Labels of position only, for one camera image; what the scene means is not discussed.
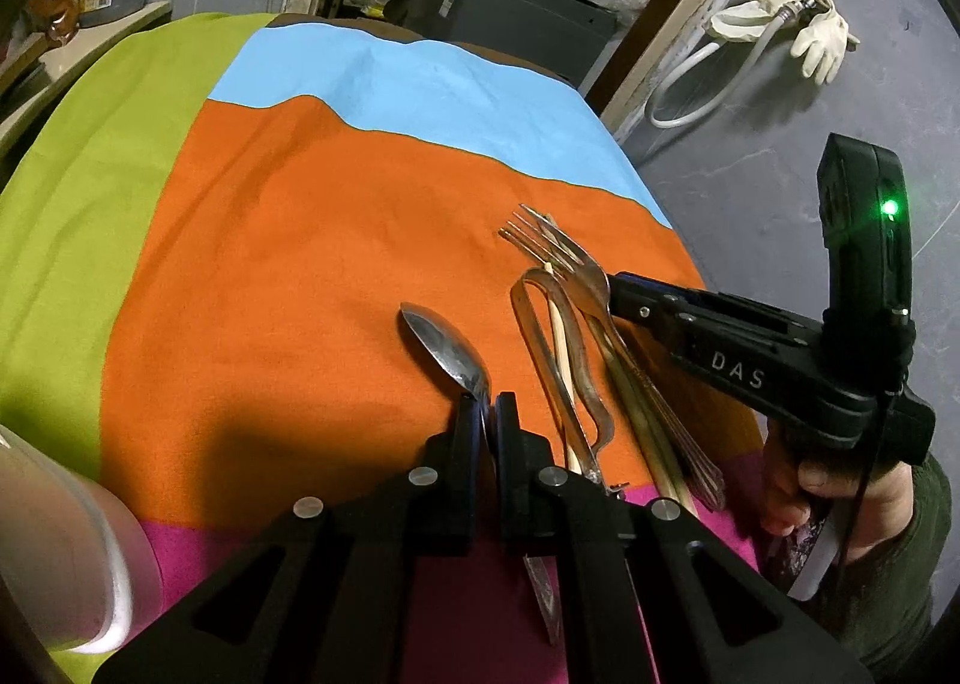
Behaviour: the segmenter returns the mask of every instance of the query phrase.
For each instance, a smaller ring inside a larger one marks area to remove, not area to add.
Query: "cable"
[[[893,394],[887,392],[884,394],[880,404],[880,411],[877,412],[877,430],[874,433],[874,442],[871,444],[867,461],[864,463],[863,473],[860,475],[860,483],[856,487],[856,495],[853,496],[850,519],[847,521],[847,526],[843,533],[843,541],[840,544],[840,553],[837,558],[836,579],[834,579],[833,582],[831,595],[832,599],[835,599],[836,596],[840,594],[840,587],[843,584],[844,573],[847,570],[847,556],[850,553],[850,542],[851,539],[853,539],[853,529],[856,527],[856,520],[860,515],[860,507],[863,505],[863,497],[866,495],[867,487],[870,485],[870,478],[874,472],[874,468],[877,466],[877,460],[880,459],[880,450],[883,447],[883,430],[886,428],[888,414],[890,413],[890,409],[893,406],[894,400],[896,399],[896,396],[898,396],[898,393]]]
[[[672,86],[676,81],[680,80],[683,75],[690,72],[690,70],[693,69],[693,67],[696,67],[697,64],[716,53],[723,43],[709,43],[704,45],[704,47],[700,48],[692,56],[685,59],[678,67],[671,70],[669,74],[667,74],[667,76],[659,83],[659,85],[654,88],[653,93],[650,94],[650,98],[647,99],[647,104],[643,109],[644,116],[652,126],[655,126],[658,129],[677,129],[680,126],[686,126],[694,121],[698,121],[705,115],[709,115],[720,106],[724,99],[730,95],[731,91],[733,91],[733,88],[736,88],[739,85],[740,81],[743,80],[747,72],[754,68],[754,65],[760,60],[760,56],[770,43],[770,40],[774,38],[774,34],[779,32],[782,27],[792,24],[794,21],[796,21],[800,17],[800,14],[804,11],[812,10],[816,4],[817,3],[815,0],[788,2],[787,4],[784,4],[781,9],[777,10],[774,19],[771,20],[766,27],[764,27],[763,33],[754,44],[754,49],[750,51],[750,55],[747,57],[746,61],[743,62],[740,69],[738,69],[736,75],[733,75],[731,81],[721,89],[717,96],[714,96],[712,99],[710,99],[707,104],[698,107],[696,110],[693,110],[693,112],[688,112],[686,115],[681,115],[679,118],[673,118],[672,120],[660,120],[659,118],[654,117],[656,106],[659,105],[661,99],[664,97],[664,93],[666,93],[670,86]]]

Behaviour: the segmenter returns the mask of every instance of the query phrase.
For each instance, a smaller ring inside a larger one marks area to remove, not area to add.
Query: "light blue cloth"
[[[393,43],[298,23],[256,32],[210,99],[272,107],[304,95],[357,129],[406,134],[488,155],[535,178],[601,188],[670,226],[583,98],[530,69],[492,64],[447,43]]]

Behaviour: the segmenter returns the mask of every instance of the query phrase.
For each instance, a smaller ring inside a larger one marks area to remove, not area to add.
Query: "colorful tablecloth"
[[[561,461],[508,296],[528,263],[496,234],[520,202],[608,270],[701,284],[557,80],[283,16],[134,35],[71,89],[0,195],[0,420],[126,502],[167,605],[298,497],[363,494],[446,426],[449,387],[405,345],[401,301],[459,326]],[[731,483],[733,511],[704,520],[755,562],[752,414],[637,339]],[[605,476],[649,499],[616,426]],[[404,681],[565,681],[522,567],[491,542],[419,565],[407,643]],[[79,681],[95,661],[76,657],[59,658]]]

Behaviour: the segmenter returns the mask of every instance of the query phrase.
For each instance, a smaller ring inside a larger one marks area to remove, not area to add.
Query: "metal spoon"
[[[478,401],[486,430],[490,418],[490,375],[477,349],[470,345],[456,326],[428,307],[401,302],[400,313],[410,331],[437,360],[437,364],[464,392]],[[544,617],[550,644],[555,646],[560,639],[560,604],[546,565],[540,557],[529,556],[523,558],[523,564],[534,588],[536,604]]]

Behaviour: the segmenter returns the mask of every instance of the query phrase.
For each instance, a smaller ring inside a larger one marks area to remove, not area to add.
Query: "fork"
[[[543,264],[553,264],[553,274],[565,284],[565,290],[573,304],[584,315],[595,319],[606,335],[611,348],[623,359],[650,401],[651,407],[666,427],[670,439],[685,459],[692,474],[694,487],[710,510],[719,510],[725,505],[723,473],[707,457],[703,449],[686,431],[683,423],[650,377],[637,364],[627,348],[610,313],[610,282],[597,261],[563,232],[556,224],[527,205],[520,205],[533,221],[514,212],[522,226],[507,221],[500,235],[520,248],[528,256]]]

